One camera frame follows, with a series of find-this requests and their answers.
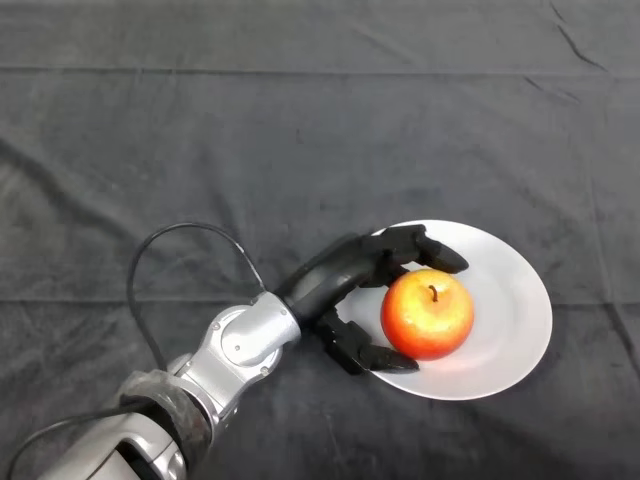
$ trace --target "black cable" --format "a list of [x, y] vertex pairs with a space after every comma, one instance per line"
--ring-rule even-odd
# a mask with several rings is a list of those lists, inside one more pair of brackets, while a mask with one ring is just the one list
[[158, 344], [156, 343], [155, 339], [151, 335], [151, 332], [149, 331], [147, 324], [142, 318], [142, 315], [140, 313], [140, 305], [136, 302], [135, 294], [133, 292], [133, 281], [136, 274], [136, 268], [138, 267], [138, 262], [140, 261], [140, 257], [142, 257], [142, 255], [144, 254], [146, 249], [149, 247], [149, 245], [151, 245], [151, 243], [154, 240], [164, 235], [165, 233], [169, 233], [173, 230], [178, 230], [179, 228], [199, 228], [202, 230], [209, 230], [225, 238], [240, 252], [242, 257], [246, 260], [247, 264], [249, 265], [249, 268], [251, 269], [253, 276], [256, 277], [256, 280], [258, 280], [258, 283], [260, 284], [260, 288], [262, 289], [262, 291], [266, 291], [264, 282], [262, 281], [262, 277], [260, 276], [255, 265], [249, 258], [249, 255], [247, 255], [247, 252], [245, 252], [244, 248], [242, 248], [242, 245], [240, 245], [240, 243], [238, 243], [231, 235], [229, 235], [220, 227], [216, 227], [215, 225], [210, 225], [208, 223], [183, 222], [183, 223], [176, 223], [173, 225], [169, 225], [168, 227], [161, 228], [160, 230], [157, 230], [156, 232], [149, 235], [140, 244], [140, 246], [134, 253], [133, 258], [131, 259], [131, 263], [129, 265], [129, 273], [127, 274], [127, 302], [129, 304], [129, 310], [131, 311], [131, 315], [133, 316], [133, 319], [136, 322], [136, 325], [138, 326], [140, 333], [142, 334], [145, 341], [147, 342], [147, 345], [149, 346], [149, 349], [153, 354], [153, 358], [155, 359], [158, 368], [160, 370], [165, 370], [165, 371], [167, 370], [167, 361], [162, 355], [162, 352], [160, 351], [160, 347], [158, 347]]
[[11, 461], [9, 462], [9, 466], [7, 468], [7, 473], [5, 476], [6, 480], [12, 480], [13, 472], [16, 468], [16, 464], [20, 458], [20, 455], [24, 453], [24, 451], [31, 446], [32, 443], [39, 440], [41, 437], [45, 436], [47, 433], [54, 432], [64, 427], [69, 427], [71, 425], [76, 425], [79, 423], [90, 422], [92, 420], [100, 420], [102, 418], [107, 417], [115, 417], [117, 415], [125, 415], [127, 413], [139, 412], [140, 410], [148, 407], [151, 402], [137, 402], [132, 403], [130, 405], [126, 405], [123, 407], [115, 407], [108, 408], [106, 410], [99, 410], [93, 413], [83, 413], [81, 415], [74, 415], [72, 417], [63, 418], [62, 420], [57, 421], [56, 423], [52, 423], [48, 427], [41, 428], [35, 433], [32, 433], [27, 437], [27, 439], [20, 444], [20, 446], [16, 449], [16, 451], [11, 456]]
[[[173, 225], [169, 225], [168, 227], [161, 228], [160, 230], [157, 230], [156, 232], [149, 235], [140, 244], [140, 246], [138, 246], [138, 248], [136, 249], [133, 255], [133, 258], [131, 259], [131, 263], [129, 265], [129, 272], [127, 273], [127, 303], [129, 305], [129, 310], [131, 311], [131, 315], [133, 316], [133, 319], [136, 322], [138, 329], [140, 330], [140, 333], [142, 334], [145, 341], [147, 342], [147, 345], [151, 349], [151, 353], [153, 353], [153, 357], [156, 360], [158, 368], [165, 371], [167, 370], [167, 361], [162, 355], [162, 352], [160, 351], [158, 344], [156, 343], [155, 339], [151, 335], [151, 332], [147, 328], [147, 325], [140, 314], [140, 306], [136, 302], [135, 294], [133, 291], [133, 281], [135, 278], [138, 263], [140, 262], [140, 258], [142, 257], [146, 249], [149, 247], [149, 245], [151, 245], [151, 243], [154, 240], [164, 235], [165, 233], [169, 233], [173, 230], [178, 230], [180, 228], [199, 228], [201, 230], [209, 230], [225, 238], [240, 252], [242, 257], [245, 259], [245, 261], [249, 265], [249, 268], [251, 269], [251, 272], [253, 273], [253, 276], [256, 277], [256, 280], [258, 281], [258, 284], [260, 285], [260, 288], [262, 289], [262, 291], [265, 292], [267, 290], [262, 280], [262, 277], [258, 273], [258, 270], [256, 269], [255, 265], [249, 258], [249, 255], [247, 254], [247, 252], [245, 252], [244, 248], [242, 248], [242, 245], [240, 245], [240, 243], [238, 243], [231, 235], [229, 235], [220, 227], [216, 227], [215, 225], [210, 225], [208, 223], [183, 222], [183, 223], [176, 223]], [[7, 473], [5, 477], [6, 480], [12, 479], [13, 471], [15, 470], [15, 467], [16, 467], [16, 464], [18, 463], [20, 455], [22, 455], [22, 453], [27, 448], [29, 448], [29, 446], [32, 443], [34, 443], [35, 441], [37, 441], [47, 433], [59, 430], [64, 427], [75, 425], [78, 423], [89, 422], [92, 420], [100, 420], [102, 418], [114, 417], [114, 416], [123, 415], [126, 413], [138, 412], [148, 405], [149, 405], [149, 402], [135, 403], [135, 404], [131, 404], [123, 407], [116, 407], [116, 408], [110, 408], [107, 410], [101, 410], [94, 413], [84, 413], [82, 415], [75, 415], [72, 417], [64, 418], [56, 423], [49, 425], [48, 427], [41, 428], [37, 432], [31, 434], [16, 449], [13, 456], [11, 457], [11, 461], [9, 462], [9, 467], [7, 468]]]

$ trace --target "plate rim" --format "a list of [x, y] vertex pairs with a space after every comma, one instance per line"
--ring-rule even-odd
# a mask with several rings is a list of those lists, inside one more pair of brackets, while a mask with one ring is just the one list
[[373, 233], [373, 235], [379, 235], [380, 233], [382, 233], [384, 230], [386, 230], [387, 228], [390, 227], [402, 227], [402, 226], [407, 226], [407, 225], [425, 225], [427, 227], [427, 231], [428, 231], [428, 223], [442, 223], [442, 224], [453, 224], [453, 225], [462, 225], [464, 227], [467, 228], [472, 228], [474, 230], [478, 230], [479, 232], [485, 234], [485, 235], [489, 235], [490, 237], [493, 237], [494, 239], [496, 239], [497, 241], [499, 241], [500, 243], [504, 244], [505, 246], [507, 246], [510, 250], [512, 250], [515, 254], [517, 254], [522, 260], [524, 260], [524, 262], [526, 263], [526, 265], [529, 266], [529, 268], [531, 269], [531, 271], [533, 273], [535, 273], [535, 278], [537, 279], [538, 282], [540, 282], [540, 286], [542, 287], [542, 291], [545, 294], [545, 302], [544, 302], [544, 309], [545, 309], [545, 317], [548, 318], [548, 321], [545, 322], [546, 326], [547, 326], [547, 335], [546, 335], [546, 339], [545, 342], [543, 344], [543, 342], [540, 342], [540, 347], [539, 347], [539, 351], [537, 352], [537, 354], [535, 355], [535, 360], [532, 361], [532, 364], [530, 367], [528, 367], [527, 369], [524, 369], [524, 372], [522, 375], [518, 376], [515, 380], [513, 380], [509, 385], [505, 386], [505, 387], [501, 387], [501, 388], [494, 388], [491, 389], [489, 391], [487, 391], [486, 393], [482, 393], [480, 395], [478, 394], [472, 394], [472, 395], [462, 395], [462, 396], [447, 396], [447, 395], [425, 395], [422, 392], [416, 392], [410, 388], [406, 388], [400, 385], [397, 385], [395, 383], [392, 383], [391, 381], [389, 381], [389, 379], [385, 375], [384, 372], [371, 372], [373, 373], [377, 378], [379, 378], [380, 380], [382, 380], [383, 382], [391, 385], [394, 388], [397, 388], [398, 390], [402, 390], [404, 392], [410, 393], [412, 395], [416, 395], [422, 398], [430, 398], [433, 400], [444, 400], [444, 401], [467, 401], [467, 400], [476, 400], [479, 398], [486, 398], [486, 397], [490, 397], [492, 395], [496, 395], [500, 392], [504, 392], [510, 388], [512, 388], [513, 386], [517, 385], [518, 383], [520, 383], [522, 380], [524, 380], [531, 372], [533, 372], [533, 370], [538, 366], [538, 364], [540, 363], [540, 361], [542, 360], [542, 358], [544, 357], [544, 354], [547, 352], [548, 348], [549, 348], [549, 343], [551, 343], [551, 335], [553, 332], [553, 308], [551, 306], [551, 298], [549, 297], [549, 292], [547, 291], [547, 287], [544, 285], [544, 282], [542, 281], [542, 278], [540, 278], [540, 274], [536, 271], [535, 268], [533, 268], [533, 265], [531, 265], [531, 263], [529, 263], [529, 261], [524, 257], [524, 255], [522, 255], [520, 252], [518, 252], [515, 248], [513, 248], [511, 245], [509, 245], [507, 242], [505, 242], [504, 240], [502, 240], [501, 238], [493, 235], [492, 233], [489, 233], [485, 230], [482, 230], [481, 228], [478, 227], [474, 227], [473, 225], [468, 225], [466, 223], [462, 223], [462, 222], [454, 222], [451, 220], [440, 220], [440, 219], [423, 219], [423, 220], [408, 220], [408, 221], [404, 221], [404, 222], [399, 222], [399, 223], [395, 223], [393, 225], [390, 225], [389, 227], [385, 227], [382, 228], [380, 230], [378, 230], [377, 232]]

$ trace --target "robotic arm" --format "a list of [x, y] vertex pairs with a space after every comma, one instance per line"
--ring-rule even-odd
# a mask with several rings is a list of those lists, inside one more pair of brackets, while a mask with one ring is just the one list
[[273, 293], [218, 314], [198, 350], [176, 359], [167, 372], [134, 373], [116, 402], [142, 400], [145, 408], [100, 421], [41, 478], [186, 479], [237, 413], [242, 393], [274, 370], [283, 346], [304, 330], [316, 333], [350, 374], [417, 369], [413, 359], [371, 345], [367, 333], [342, 322], [334, 308], [356, 287], [391, 285], [412, 261], [448, 273], [468, 267], [428, 238], [422, 225], [344, 237]]

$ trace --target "apple stem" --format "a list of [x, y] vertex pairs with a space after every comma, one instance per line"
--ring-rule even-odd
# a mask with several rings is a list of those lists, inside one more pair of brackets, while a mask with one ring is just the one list
[[438, 291], [436, 290], [436, 287], [434, 287], [433, 285], [429, 285], [429, 288], [431, 289], [431, 291], [433, 291], [433, 301], [437, 302], [438, 301]]

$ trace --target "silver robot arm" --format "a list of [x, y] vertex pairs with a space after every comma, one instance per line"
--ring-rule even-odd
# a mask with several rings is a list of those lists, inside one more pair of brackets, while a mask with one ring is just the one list
[[334, 308], [356, 287], [390, 285], [409, 262], [449, 273], [468, 267], [456, 252], [429, 239], [422, 225], [344, 237], [274, 293], [221, 312], [198, 350], [167, 372], [134, 374], [117, 402], [150, 406], [96, 424], [41, 479], [186, 479], [227, 428], [242, 393], [274, 370], [283, 346], [300, 338], [301, 328], [314, 331], [350, 374], [417, 369], [413, 359], [371, 345], [369, 335], [354, 322], [343, 323]]
[[152, 400], [156, 408], [100, 421], [40, 478], [186, 479], [236, 414], [242, 393], [269, 375], [284, 344], [299, 337], [291, 311], [272, 293], [224, 310], [193, 355], [123, 386], [123, 395]]

